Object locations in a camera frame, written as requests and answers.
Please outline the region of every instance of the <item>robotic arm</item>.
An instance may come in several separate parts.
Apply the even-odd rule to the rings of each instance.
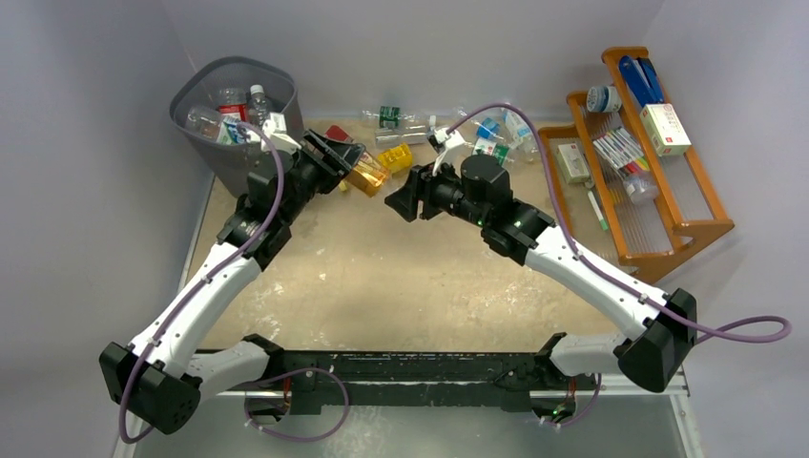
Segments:
[[[188,286],[128,345],[110,343],[99,358],[111,398],[161,432],[180,429],[199,403],[221,391],[307,367],[328,369],[339,376],[355,405],[500,406],[524,411],[532,409],[532,390],[564,389],[569,377],[591,373],[622,373],[639,386],[659,392],[695,344],[693,330],[583,265],[551,217],[513,197],[508,172],[496,159],[471,156],[456,175],[451,163],[463,139],[444,129],[430,139],[439,153],[436,162],[413,167],[405,186],[385,203],[407,221],[432,219],[444,212],[478,226],[493,251],[560,281],[609,317],[618,333],[595,337],[561,333],[537,353],[488,354],[294,351],[252,335],[229,349],[195,358],[198,345],[224,309],[289,241],[290,226],[305,204],[316,194],[331,192],[342,179],[357,178],[353,169],[364,154],[363,145],[307,132],[307,144],[301,146],[274,122],[268,121],[264,131],[274,144],[283,145],[281,170],[268,156],[258,159],[248,176],[248,194],[239,198],[236,212]],[[229,259],[260,229],[280,176],[284,186],[276,217],[241,256],[212,275],[214,266]],[[695,299],[685,291],[666,295],[639,284],[585,248],[578,250],[614,277],[634,283],[644,297],[695,320]],[[202,286],[177,313],[181,298],[200,281]],[[155,342],[156,331],[167,320],[168,327]],[[144,353],[150,345],[152,351]],[[327,377],[307,372],[291,378],[297,410],[293,413],[317,413],[322,404],[342,402]],[[124,392],[131,379],[135,382],[127,397]],[[426,385],[431,389],[419,388]],[[310,400],[299,394],[308,394]]]

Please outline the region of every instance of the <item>beige tabletop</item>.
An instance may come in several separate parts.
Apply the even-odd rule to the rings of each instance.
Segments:
[[[306,126],[322,133],[331,124],[374,156],[380,152],[372,130],[358,121],[310,119]],[[473,138],[468,128],[463,132]],[[416,162],[435,157],[427,145],[411,149]],[[515,164],[511,185],[516,197],[553,215],[538,160]],[[584,186],[563,187],[576,237],[595,253],[613,252]],[[202,347],[224,348],[259,333],[289,349],[536,351],[555,332],[614,330],[563,286],[491,252],[475,227],[448,215],[405,222],[383,203],[392,189],[374,198],[351,189],[313,199],[293,224],[292,239],[231,303]],[[235,205],[217,180],[191,272]]]

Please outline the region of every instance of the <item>white wall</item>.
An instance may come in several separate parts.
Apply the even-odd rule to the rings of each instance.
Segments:
[[[644,40],[736,229],[666,284],[699,319],[791,319],[771,345],[709,341],[686,362],[711,456],[806,456],[809,4],[666,0]],[[740,332],[773,331],[748,328]]]
[[[507,98],[570,117],[565,95],[606,81],[600,55],[635,44],[662,0],[163,0],[198,66],[246,55],[291,73],[310,115],[381,102],[427,111]]]
[[[0,42],[0,456],[108,456],[98,355],[173,297],[210,182],[169,124],[193,70],[159,0],[6,0]]]

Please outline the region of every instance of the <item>wooden rack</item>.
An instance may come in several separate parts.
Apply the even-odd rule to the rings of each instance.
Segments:
[[[618,61],[624,55],[649,57],[649,51],[643,47],[609,48],[601,54],[623,102],[618,113],[590,113],[586,108],[587,93],[570,93],[568,105],[573,125],[540,129],[539,135],[550,155],[551,185],[558,196],[563,196],[563,185],[556,173],[552,147],[568,138],[581,143],[591,169],[593,189],[601,200],[615,245],[617,256],[612,261],[640,280],[656,282],[733,229],[734,223],[725,213],[694,147],[676,157],[658,157],[653,152],[636,102],[618,69]],[[665,88],[663,93],[666,102],[671,103]],[[643,148],[660,190],[654,202],[632,204],[620,179],[609,166],[604,166],[592,146],[594,138],[618,126],[624,126]],[[561,203],[562,218],[570,226],[567,205]]]

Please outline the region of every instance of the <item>trash bin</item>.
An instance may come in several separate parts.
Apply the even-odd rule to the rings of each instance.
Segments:
[[[188,137],[214,174],[235,197],[247,192],[247,145],[221,145],[185,129],[191,107],[199,104],[218,108],[217,95],[224,88],[244,88],[260,84],[271,109],[286,117],[287,133],[297,141],[303,139],[303,118],[298,105],[298,88],[288,73],[247,57],[224,57],[211,62],[179,90],[169,106],[174,125]]]

